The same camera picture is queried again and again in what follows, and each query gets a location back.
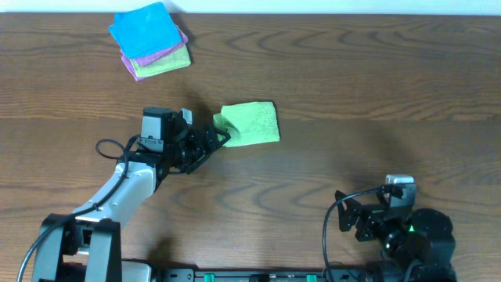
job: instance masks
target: blue cloth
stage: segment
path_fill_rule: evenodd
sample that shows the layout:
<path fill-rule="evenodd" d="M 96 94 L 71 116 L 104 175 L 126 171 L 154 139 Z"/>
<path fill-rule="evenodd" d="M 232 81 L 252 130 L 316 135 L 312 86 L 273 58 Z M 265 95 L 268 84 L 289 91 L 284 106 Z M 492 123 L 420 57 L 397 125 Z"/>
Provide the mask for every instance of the blue cloth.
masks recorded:
<path fill-rule="evenodd" d="M 181 42 L 181 36 L 162 2 L 115 14 L 110 33 L 129 59 L 148 56 Z"/>

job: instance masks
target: light green cloth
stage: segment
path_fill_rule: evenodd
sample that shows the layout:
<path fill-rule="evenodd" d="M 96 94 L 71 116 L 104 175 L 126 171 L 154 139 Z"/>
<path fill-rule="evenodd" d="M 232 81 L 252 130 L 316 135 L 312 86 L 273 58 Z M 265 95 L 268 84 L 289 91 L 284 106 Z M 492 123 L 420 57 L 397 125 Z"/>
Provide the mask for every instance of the light green cloth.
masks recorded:
<path fill-rule="evenodd" d="M 280 141 L 276 111 L 272 102 L 223 106 L 221 113 L 215 114 L 213 118 L 214 126 L 231 136 L 224 146 L 246 146 Z"/>
<path fill-rule="evenodd" d="M 163 74 L 167 71 L 173 71 L 181 67 L 188 67 L 191 64 L 189 59 L 188 49 L 186 45 L 171 55 L 158 59 L 151 64 L 141 67 L 134 60 L 131 60 L 134 67 L 135 75 L 138 78 L 147 78 L 157 74 Z"/>

